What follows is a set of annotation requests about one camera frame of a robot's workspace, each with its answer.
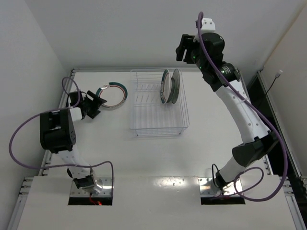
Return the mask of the green red rimmed plate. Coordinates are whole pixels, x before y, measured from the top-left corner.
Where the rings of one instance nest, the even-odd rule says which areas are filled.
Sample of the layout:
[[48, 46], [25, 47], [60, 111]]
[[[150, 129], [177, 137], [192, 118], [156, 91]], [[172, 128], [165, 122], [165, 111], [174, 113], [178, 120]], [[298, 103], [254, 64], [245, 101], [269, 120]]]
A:
[[121, 107], [128, 97], [127, 88], [119, 82], [109, 82], [102, 85], [95, 94], [99, 98], [105, 97], [105, 100], [108, 100], [101, 105], [101, 108], [105, 110], [114, 110]]
[[160, 99], [161, 103], [167, 103], [171, 93], [171, 76], [169, 70], [165, 69], [162, 75], [161, 86], [160, 86]]

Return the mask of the white plate with dark rim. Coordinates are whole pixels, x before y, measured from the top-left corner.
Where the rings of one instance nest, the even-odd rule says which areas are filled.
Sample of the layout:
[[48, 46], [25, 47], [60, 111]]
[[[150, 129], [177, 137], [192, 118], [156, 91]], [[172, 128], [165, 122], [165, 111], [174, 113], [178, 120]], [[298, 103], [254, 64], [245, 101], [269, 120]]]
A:
[[174, 80], [174, 93], [172, 96], [172, 104], [175, 104], [178, 100], [178, 96], [179, 96], [179, 91], [180, 91], [180, 71], [179, 69], [175, 69], [172, 75], [172, 79]]

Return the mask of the blue patterned green plate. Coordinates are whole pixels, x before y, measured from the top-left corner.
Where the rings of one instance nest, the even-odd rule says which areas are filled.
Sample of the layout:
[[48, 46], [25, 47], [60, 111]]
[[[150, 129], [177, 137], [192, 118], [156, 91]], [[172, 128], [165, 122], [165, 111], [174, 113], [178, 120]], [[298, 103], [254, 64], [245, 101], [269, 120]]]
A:
[[173, 98], [174, 91], [175, 91], [175, 86], [176, 86], [175, 80], [174, 80], [174, 78], [171, 78], [171, 91], [170, 91], [167, 103], [171, 102], [171, 100]]

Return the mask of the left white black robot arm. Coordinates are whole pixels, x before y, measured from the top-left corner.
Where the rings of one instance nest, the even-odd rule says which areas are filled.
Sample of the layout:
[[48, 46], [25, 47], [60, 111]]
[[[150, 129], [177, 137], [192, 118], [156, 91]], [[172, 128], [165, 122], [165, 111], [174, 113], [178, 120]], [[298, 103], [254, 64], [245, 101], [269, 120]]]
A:
[[74, 122], [91, 119], [99, 113], [107, 100], [88, 91], [85, 97], [74, 91], [68, 94], [70, 108], [40, 114], [40, 143], [43, 149], [57, 154], [67, 165], [67, 172], [78, 189], [93, 193], [99, 187], [93, 168], [80, 155], [76, 147]]

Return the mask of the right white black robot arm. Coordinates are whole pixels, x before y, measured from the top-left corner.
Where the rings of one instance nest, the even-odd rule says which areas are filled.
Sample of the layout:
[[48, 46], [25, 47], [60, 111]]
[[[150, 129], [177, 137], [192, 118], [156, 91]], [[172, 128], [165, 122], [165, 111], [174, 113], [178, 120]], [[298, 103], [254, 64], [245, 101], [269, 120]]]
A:
[[232, 149], [232, 157], [211, 180], [211, 188], [218, 192], [231, 183], [248, 166], [269, 153], [277, 142], [276, 134], [248, 106], [240, 73], [231, 63], [223, 60], [225, 42], [216, 33], [202, 35], [204, 46], [217, 67], [214, 69], [195, 36], [183, 34], [176, 48], [176, 60], [195, 64], [216, 95], [224, 102], [240, 132], [242, 144]]

